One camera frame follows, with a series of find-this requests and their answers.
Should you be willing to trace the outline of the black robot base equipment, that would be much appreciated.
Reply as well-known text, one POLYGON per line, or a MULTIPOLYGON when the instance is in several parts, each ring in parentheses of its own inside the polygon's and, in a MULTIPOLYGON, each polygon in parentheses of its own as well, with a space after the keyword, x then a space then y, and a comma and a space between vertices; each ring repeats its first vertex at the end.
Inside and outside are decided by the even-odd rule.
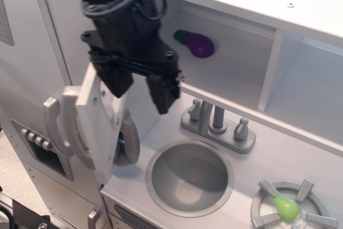
POLYGON ((41 216, 14 199, 2 193, 1 228, 58 228, 50 216, 41 216))

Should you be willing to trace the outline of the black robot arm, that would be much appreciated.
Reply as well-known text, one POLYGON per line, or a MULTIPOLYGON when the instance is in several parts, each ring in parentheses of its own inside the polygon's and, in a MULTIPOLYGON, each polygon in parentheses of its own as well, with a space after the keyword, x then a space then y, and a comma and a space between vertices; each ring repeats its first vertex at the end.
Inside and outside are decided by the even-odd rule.
POLYGON ((133 74, 146 78, 153 103, 166 114, 180 96, 178 56, 159 37, 167 1, 81 0, 83 14, 95 30, 82 34, 90 60, 101 80, 116 97, 133 84, 133 74))

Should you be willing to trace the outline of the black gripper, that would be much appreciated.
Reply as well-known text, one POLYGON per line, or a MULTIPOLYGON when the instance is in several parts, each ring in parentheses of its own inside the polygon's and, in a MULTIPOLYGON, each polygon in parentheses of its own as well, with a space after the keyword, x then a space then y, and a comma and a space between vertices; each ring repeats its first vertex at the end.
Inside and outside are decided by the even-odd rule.
POLYGON ((91 62, 110 92, 120 98, 133 74, 146 77, 159 114, 180 97, 178 56, 159 36, 167 0, 82 0, 81 10, 95 25, 82 40, 91 62))

